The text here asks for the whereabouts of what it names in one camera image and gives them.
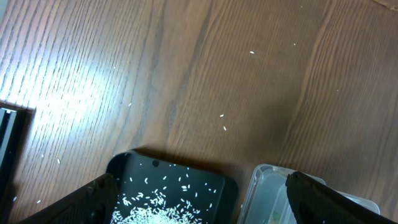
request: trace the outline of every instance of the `plastic lid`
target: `plastic lid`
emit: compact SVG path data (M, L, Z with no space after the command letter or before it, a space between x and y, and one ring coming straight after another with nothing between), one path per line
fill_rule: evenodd
M239 215L238 224L296 223L286 194L286 178L295 172L291 169L261 164L254 169L252 179ZM322 184L325 181L311 176ZM350 200L380 214L372 201L339 192Z

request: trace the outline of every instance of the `wooden floor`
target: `wooden floor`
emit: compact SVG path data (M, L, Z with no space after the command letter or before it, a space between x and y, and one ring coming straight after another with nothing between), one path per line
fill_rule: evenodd
M0 101L34 110L12 222L142 146L233 177L239 205L268 163L398 221L398 13L386 7L9 0L0 33Z

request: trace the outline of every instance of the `black object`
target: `black object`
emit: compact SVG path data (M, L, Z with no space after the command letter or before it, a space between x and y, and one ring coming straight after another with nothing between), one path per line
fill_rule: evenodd
M25 110L0 108L0 202L10 179L25 119Z
M287 177L287 198L298 224L393 224L311 177L294 172Z
M122 217L129 216L133 207L164 209L178 206L178 210L183 208L193 214L192 221L200 218L202 223L231 223L238 186L228 177L134 151L115 156L106 172L113 174L119 192L124 194L119 195L116 209ZM166 195L163 198L167 202L165 207L161 203L151 204L151 199L162 198L162 194ZM125 206L124 198L132 205Z
M104 174L20 223L109 224L117 194L113 176Z

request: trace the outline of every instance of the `small hole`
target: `small hole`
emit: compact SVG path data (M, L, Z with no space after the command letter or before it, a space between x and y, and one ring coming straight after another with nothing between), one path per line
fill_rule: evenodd
M152 165L154 165L154 167L158 167L159 161L157 161L157 160L152 161Z

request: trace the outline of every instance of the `black plastic container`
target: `black plastic container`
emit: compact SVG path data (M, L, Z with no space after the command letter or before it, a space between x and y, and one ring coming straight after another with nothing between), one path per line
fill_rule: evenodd
M119 218L130 216L133 208L151 208L196 223L231 223L238 187L230 178L134 151L114 156L106 173L118 185Z

